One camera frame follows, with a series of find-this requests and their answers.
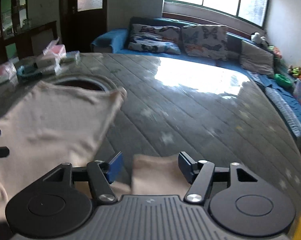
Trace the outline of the pink tissue pack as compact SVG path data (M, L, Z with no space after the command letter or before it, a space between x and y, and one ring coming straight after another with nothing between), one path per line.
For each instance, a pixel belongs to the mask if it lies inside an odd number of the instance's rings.
M10 61L0 65L0 85L16 76L16 68Z

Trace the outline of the flat white box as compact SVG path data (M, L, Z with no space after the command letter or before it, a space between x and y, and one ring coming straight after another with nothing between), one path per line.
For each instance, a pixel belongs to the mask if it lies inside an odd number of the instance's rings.
M61 70L60 64L57 63L57 64L54 64L54 65L51 65L51 66L41 68L40 72L43 75L55 75L58 72L60 72L60 70Z

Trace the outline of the round table hotplate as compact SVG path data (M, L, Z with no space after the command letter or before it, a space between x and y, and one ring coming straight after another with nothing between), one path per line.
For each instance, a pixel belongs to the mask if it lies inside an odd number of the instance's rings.
M101 75L62 75L45 81L54 85L77 87L100 92L108 92L118 87L114 81Z

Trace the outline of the dark wooden cabinet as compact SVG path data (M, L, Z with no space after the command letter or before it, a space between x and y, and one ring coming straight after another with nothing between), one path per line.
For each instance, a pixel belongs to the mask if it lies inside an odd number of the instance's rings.
M0 64L37 56L58 38L56 20L32 15L29 0L0 0Z

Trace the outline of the green white packet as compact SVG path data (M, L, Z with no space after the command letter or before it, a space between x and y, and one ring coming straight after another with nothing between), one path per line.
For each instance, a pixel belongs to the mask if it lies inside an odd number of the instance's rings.
M60 63L78 63L80 61L80 51L69 51L60 60Z

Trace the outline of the green bowl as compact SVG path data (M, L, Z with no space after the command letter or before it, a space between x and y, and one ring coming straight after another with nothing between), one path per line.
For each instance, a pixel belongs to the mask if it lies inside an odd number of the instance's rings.
M282 74L275 74L274 75L274 80L282 88L288 89L288 88L293 87L293 83L290 81L290 79L287 78L286 76L282 75Z

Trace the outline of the grey cushion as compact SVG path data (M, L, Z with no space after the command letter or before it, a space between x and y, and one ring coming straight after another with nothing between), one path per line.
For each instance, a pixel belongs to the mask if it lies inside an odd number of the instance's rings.
M274 75L274 56L258 46L242 41L239 62L245 70L262 75Z

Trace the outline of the right butterfly cushion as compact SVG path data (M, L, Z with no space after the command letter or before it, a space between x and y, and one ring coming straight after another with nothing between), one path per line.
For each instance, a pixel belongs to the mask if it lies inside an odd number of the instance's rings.
M213 60L228 59L227 30L225 25L187 25L181 28L185 52L189 56Z

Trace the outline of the butterfly cushion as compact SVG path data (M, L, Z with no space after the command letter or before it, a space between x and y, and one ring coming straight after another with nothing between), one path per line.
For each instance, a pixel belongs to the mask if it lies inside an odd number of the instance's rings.
M181 29L175 26L133 24L128 49L149 53L181 55Z
M185 52L189 56L213 60L228 59L227 30L225 25L187 25L181 28Z

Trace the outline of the left butterfly cushion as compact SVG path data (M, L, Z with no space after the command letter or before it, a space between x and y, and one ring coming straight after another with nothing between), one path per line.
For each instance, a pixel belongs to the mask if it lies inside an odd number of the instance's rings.
M181 55L181 29L175 26L133 24L128 49L149 53Z

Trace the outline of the dark wooden door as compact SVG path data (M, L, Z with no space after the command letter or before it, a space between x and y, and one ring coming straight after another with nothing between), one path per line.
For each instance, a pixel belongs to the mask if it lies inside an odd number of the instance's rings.
M60 31L67 51L91 52L91 43L106 33L108 0L59 0Z

